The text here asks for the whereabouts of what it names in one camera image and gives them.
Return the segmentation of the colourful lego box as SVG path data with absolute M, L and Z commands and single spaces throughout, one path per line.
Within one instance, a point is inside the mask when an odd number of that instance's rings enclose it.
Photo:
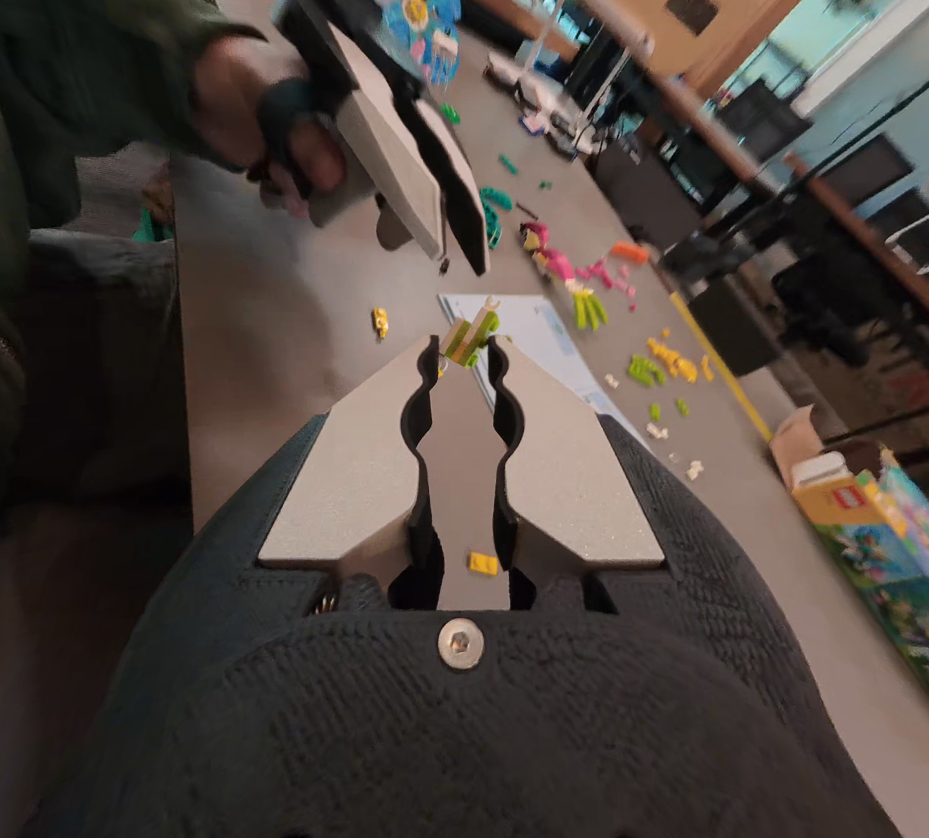
M 893 452 L 865 437 L 828 447 L 796 409 L 768 447 L 789 495 L 923 689 L 928 689 L 928 502 Z

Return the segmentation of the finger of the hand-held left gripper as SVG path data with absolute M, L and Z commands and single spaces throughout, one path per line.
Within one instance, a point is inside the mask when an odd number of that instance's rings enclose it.
M 445 258 L 445 224 L 439 185 L 423 161 L 410 130 L 394 105 L 393 92 L 378 67 L 334 25 L 324 33 L 334 55 L 329 70 L 311 64 L 316 88 L 342 77 L 347 89 L 325 89 L 330 115 L 322 117 L 345 159 L 345 179 L 330 194 L 315 192 L 309 217 L 318 228 L 331 225 L 354 205 L 377 195 L 382 246 L 414 240 L 430 259 Z
M 438 190 L 440 239 L 445 249 L 454 241 L 473 274 L 490 265 L 485 215 L 471 164 L 453 126 L 423 96 L 396 95 L 396 111 L 410 132 L 427 174 Z

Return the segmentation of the person's left hand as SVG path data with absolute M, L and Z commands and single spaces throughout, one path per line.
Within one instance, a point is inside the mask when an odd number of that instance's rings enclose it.
M 244 35 L 213 41 L 193 69 L 192 122 L 221 160 L 244 168 L 262 203 L 308 217 L 308 202 L 285 166 L 273 162 L 260 131 L 258 103 L 273 85 L 307 78 L 307 65 L 293 51 Z M 316 122 L 297 124 L 289 139 L 300 172 L 314 192 L 329 194 L 345 180 L 342 148 Z

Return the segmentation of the person's grey trousers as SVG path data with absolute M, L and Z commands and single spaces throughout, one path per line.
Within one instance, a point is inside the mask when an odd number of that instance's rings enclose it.
M 35 229 L 2 251 L 2 510 L 180 497 L 190 453 L 177 253 Z

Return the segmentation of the white stand with poles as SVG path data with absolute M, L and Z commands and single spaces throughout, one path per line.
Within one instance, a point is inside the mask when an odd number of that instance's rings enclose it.
M 487 56 L 483 75 L 512 92 L 522 111 L 521 122 L 530 135 L 544 135 L 557 152 L 573 161 L 578 155 L 593 153 L 598 138 L 594 116 L 622 68 L 631 60 L 647 61 L 655 48 L 655 37 L 641 19 L 623 8 L 617 0 L 582 0 L 612 33 L 622 47 L 619 61 L 600 84 L 584 109 L 552 79 L 535 70 L 544 41 L 554 30 L 566 0 L 557 0 L 554 10 L 533 41 L 524 61 L 493 52 Z

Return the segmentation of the blue lego build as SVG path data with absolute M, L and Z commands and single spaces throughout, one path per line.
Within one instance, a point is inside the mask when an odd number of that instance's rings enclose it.
M 426 81 L 446 88 L 458 70 L 461 16 L 461 0 L 398 0 L 382 19 Z

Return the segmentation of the cluster of pink lego pieces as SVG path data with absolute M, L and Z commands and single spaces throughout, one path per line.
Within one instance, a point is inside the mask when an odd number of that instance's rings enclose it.
M 625 297 L 630 313 L 637 310 L 637 291 L 632 279 L 632 268 L 610 256 L 602 256 L 597 261 L 575 268 L 576 275 L 586 284 L 599 285 L 608 293 Z

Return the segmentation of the yellow tape strip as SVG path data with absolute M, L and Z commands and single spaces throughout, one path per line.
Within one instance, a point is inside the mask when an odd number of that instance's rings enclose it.
M 722 376 L 728 391 L 732 395 L 733 399 L 737 402 L 742 413 L 745 414 L 747 419 L 750 421 L 764 445 L 767 445 L 773 435 L 770 427 L 767 425 L 762 415 L 750 401 L 739 380 L 737 380 L 737 377 L 730 371 L 729 367 L 723 361 L 721 355 L 714 347 L 711 339 L 703 331 L 703 328 L 691 313 L 684 298 L 682 298 L 679 292 L 674 291 L 669 294 L 669 300 L 687 327 L 690 329 L 691 333 L 693 333 L 693 335 L 703 346 L 706 356 L 714 365 L 714 368 Z

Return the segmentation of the dark wall vent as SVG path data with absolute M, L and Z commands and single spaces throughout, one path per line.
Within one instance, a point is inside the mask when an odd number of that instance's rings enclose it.
M 715 0 L 666 0 L 664 8 L 694 37 L 700 37 L 719 14 Z

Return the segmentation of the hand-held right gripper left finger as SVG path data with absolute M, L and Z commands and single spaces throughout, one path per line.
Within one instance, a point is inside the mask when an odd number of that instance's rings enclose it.
M 420 460 L 401 432 L 415 392 L 435 379 L 419 369 L 437 346 L 427 335 L 339 400 L 326 416 L 257 553 L 269 569 L 310 569 L 391 584 L 412 565 L 408 521 Z

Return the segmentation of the lime green lego assembly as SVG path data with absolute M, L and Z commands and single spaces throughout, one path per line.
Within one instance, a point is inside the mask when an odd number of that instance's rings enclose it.
M 500 301 L 488 296 L 473 320 L 453 320 L 438 348 L 441 371 L 445 371 L 449 363 L 464 369 L 476 367 L 480 353 L 499 330 L 500 319 L 497 310 L 500 306 Z

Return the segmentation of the pink flamingo lego figure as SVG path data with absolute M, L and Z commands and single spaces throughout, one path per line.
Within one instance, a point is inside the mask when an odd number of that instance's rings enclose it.
M 559 280 L 566 288 L 575 287 L 574 264 L 551 245 L 548 227 L 534 220 L 522 222 L 518 237 L 523 251 L 531 258 L 546 279 Z

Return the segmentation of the person's left forearm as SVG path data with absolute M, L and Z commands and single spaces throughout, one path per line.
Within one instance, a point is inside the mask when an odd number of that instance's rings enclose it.
M 226 165 L 192 122 L 195 60 L 229 35 L 263 39 L 215 0 L 1 0 L 2 181 L 11 219 L 78 217 L 76 160 L 145 142 Z

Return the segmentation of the pile of yellow lego pieces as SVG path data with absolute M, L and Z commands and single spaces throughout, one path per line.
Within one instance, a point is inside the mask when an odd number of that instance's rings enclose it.
M 714 382 L 715 371 L 708 355 L 704 354 L 699 360 L 693 360 L 661 337 L 649 337 L 645 345 L 656 363 L 672 378 L 691 385 L 699 381 Z

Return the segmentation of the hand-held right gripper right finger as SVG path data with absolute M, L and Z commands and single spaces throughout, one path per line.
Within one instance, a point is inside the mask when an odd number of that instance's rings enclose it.
M 494 548 L 531 583 L 658 569 L 664 553 L 597 412 L 507 339 L 492 337 Z

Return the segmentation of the cluster of teal lego pieces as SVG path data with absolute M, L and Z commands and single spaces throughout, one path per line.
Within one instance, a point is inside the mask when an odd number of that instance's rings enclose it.
M 497 248 L 503 233 L 500 213 L 501 211 L 511 212 L 514 202 L 508 194 L 488 186 L 480 188 L 479 197 L 484 212 L 487 244 L 493 251 Z

